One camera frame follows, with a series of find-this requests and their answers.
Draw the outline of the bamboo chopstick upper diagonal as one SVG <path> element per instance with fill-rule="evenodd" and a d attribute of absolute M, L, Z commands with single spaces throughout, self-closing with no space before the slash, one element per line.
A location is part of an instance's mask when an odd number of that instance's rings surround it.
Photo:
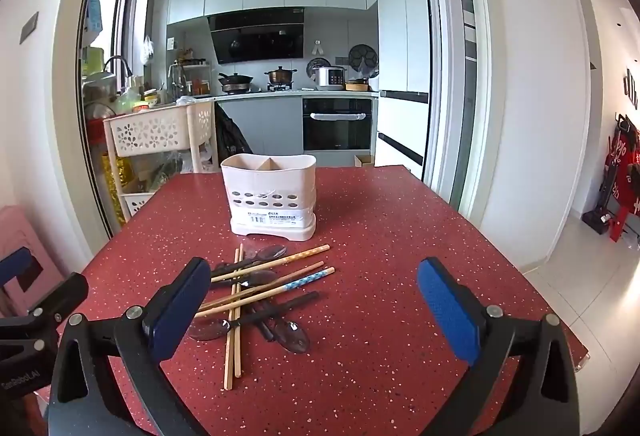
<path fill-rule="evenodd" d="M 234 268 L 233 271 L 227 271 L 224 274 L 210 277 L 209 282 L 216 283 L 216 282 L 221 282 L 221 281 L 232 279 L 232 278 L 239 278 L 243 275 L 250 274 L 253 271 L 261 271 L 262 269 L 269 269 L 279 265 L 293 263 L 296 261 L 306 259 L 307 257 L 315 256 L 323 252 L 329 251 L 330 248 L 331 248 L 331 245 L 320 245 L 320 247 L 295 253 L 293 255 L 281 257 L 280 259 L 277 259 L 271 262 L 261 263 L 259 265 L 253 265 L 253 266 L 246 266 L 242 268 Z"/>

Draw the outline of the bamboo chopstick middle diagonal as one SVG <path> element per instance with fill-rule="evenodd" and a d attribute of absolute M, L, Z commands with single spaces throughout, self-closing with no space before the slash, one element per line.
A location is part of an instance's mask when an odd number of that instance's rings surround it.
<path fill-rule="evenodd" d="M 221 297 L 221 299 L 219 300 L 203 303 L 200 306 L 200 308 L 198 308 L 198 312 L 199 313 L 206 312 L 206 311 L 209 311 L 209 309 L 212 309 L 221 305 L 230 304 L 237 300 L 242 300 L 244 299 L 244 297 L 250 297 L 251 295 L 256 294 L 258 292 L 264 292 L 273 288 L 277 288 L 278 286 L 285 285 L 285 283 L 294 281 L 296 278 L 310 275 L 313 271 L 316 271 L 317 269 L 320 269 L 323 266 L 324 266 L 324 262 L 320 261 L 318 263 L 314 263 L 312 265 L 299 269 L 298 271 L 293 271 L 291 274 L 284 275 L 274 280 L 273 282 L 267 283 L 266 285 L 261 285 L 253 288 L 246 288 L 238 293 L 228 295 L 228 297 Z"/>

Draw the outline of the black built-in oven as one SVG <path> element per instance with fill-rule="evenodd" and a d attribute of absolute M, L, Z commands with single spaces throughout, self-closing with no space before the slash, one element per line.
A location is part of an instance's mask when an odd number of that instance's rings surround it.
<path fill-rule="evenodd" d="M 369 149 L 372 111 L 369 98 L 304 98 L 304 149 Z"/>

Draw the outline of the silver rice cooker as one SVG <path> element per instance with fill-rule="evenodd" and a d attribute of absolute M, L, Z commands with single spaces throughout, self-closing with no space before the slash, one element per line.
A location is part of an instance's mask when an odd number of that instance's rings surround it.
<path fill-rule="evenodd" d="M 345 89 L 345 72 L 343 67 L 323 66 L 314 68 L 314 78 L 316 78 L 319 90 L 341 91 Z"/>

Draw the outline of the kitchen faucet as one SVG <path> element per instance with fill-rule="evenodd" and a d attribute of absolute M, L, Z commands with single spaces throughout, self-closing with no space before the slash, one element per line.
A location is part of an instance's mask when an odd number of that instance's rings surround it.
<path fill-rule="evenodd" d="M 121 93 L 134 75 L 125 56 L 113 55 L 106 59 L 103 70 L 113 74 L 117 82 L 117 92 Z"/>

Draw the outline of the plain bamboo chopstick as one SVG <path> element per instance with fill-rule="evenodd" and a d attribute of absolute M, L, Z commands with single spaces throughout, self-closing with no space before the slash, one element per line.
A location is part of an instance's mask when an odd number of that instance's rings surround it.
<path fill-rule="evenodd" d="M 242 243 L 239 248 L 234 251 L 234 263 L 239 263 L 241 260 L 243 247 Z M 231 294 L 239 293 L 239 286 L 235 283 L 231 285 Z M 232 321 L 235 318 L 235 310 L 229 311 L 228 320 Z M 234 334 L 233 329 L 230 329 L 226 336 L 226 353 L 224 354 L 224 390 L 232 390 L 233 378 L 234 378 Z"/>

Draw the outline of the white refrigerator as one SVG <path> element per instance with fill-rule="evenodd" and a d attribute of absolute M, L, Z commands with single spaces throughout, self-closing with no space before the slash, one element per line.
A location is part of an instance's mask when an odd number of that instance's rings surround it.
<path fill-rule="evenodd" d="M 375 164 L 424 173 L 430 127 L 431 24 L 428 0 L 378 4 L 378 139 Z"/>

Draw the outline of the black range hood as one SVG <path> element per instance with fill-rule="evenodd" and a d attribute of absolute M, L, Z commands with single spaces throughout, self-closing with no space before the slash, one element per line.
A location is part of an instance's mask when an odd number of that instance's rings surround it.
<path fill-rule="evenodd" d="M 217 62 L 236 64 L 304 56 L 305 9 L 267 7 L 208 16 Z"/>

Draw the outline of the red decoration rack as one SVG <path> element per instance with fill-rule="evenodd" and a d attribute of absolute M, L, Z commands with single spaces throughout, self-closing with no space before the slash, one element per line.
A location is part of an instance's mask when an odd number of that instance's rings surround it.
<path fill-rule="evenodd" d="M 580 218 L 597 234 L 608 234 L 617 242 L 623 233 L 639 237 L 638 230 L 628 226 L 633 216 L 639 217 L 639 129 L 628 115 L 618 115 L 596 204 Z"/>

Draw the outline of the black hanging bag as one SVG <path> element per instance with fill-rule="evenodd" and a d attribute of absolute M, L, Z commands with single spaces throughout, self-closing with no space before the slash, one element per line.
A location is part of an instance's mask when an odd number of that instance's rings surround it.
<path fill-rule="evenodd" d="M 253 150 L 250 149 L 239 126 L 218 103 L 214 104 L 214 112 L 218 161 L 222 162 L 240 153 L 252 153 Z"/>

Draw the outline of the copper stock pot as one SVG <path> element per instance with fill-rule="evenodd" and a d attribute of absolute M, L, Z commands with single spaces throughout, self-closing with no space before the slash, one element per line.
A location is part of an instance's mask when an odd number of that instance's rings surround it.
<path fill-rule="evenodd" d="M 269 85 L 291 86 L 293 83 L 293 74 L 296 69 L 285 69 L 279 66 L 277 69 L 265 72 Z"/>

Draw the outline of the pink utensil holder caddy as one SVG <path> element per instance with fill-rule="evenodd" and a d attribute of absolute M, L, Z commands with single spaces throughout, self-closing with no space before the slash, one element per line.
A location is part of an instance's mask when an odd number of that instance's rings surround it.
<path fill-rule="evenodd" d="M 311 239 L 317 225 L 314 156 L 240 153 L 222 161 L 220 167 L 233 234 L 294 242 Z"/>

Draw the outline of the small cardboard box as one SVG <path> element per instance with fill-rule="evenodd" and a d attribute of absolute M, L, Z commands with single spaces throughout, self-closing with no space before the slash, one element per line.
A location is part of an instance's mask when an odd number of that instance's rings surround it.
<path fill-rule="evenodd" d="M 356 155 L 354 157 L 354 164 L 356 167 L 373 167 L 374 158 L 370 153 L 367 153 L 367 155 Z"/>

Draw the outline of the black wok on stove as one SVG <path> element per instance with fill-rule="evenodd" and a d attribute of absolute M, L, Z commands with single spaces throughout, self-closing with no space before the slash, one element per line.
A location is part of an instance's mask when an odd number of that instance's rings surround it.
<path fill-rule="evenodd" d="M 218 82 L 221 85 L 222 92 L 226 94 L 241 94 L 250 92 L 250 83 L 253 78 L 243 76 L 243 74 L 219 74 Z"/>

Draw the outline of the dark handled metal spoon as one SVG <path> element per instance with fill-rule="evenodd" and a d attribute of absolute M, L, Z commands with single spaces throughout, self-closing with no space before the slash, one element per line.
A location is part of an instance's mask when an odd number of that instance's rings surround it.
<path fill-rule="evenodd" d="M 218 277 L 238 271 L 239 269 L 257 265 L 258 263 L 267 263 L 277 260 L 279 256 L 286 253 L 284 245 L 269 245 L 258 250 L 253 256 L 245 256 L 239 263 L 220 263 L 211 272 L 210 277 Z"/>

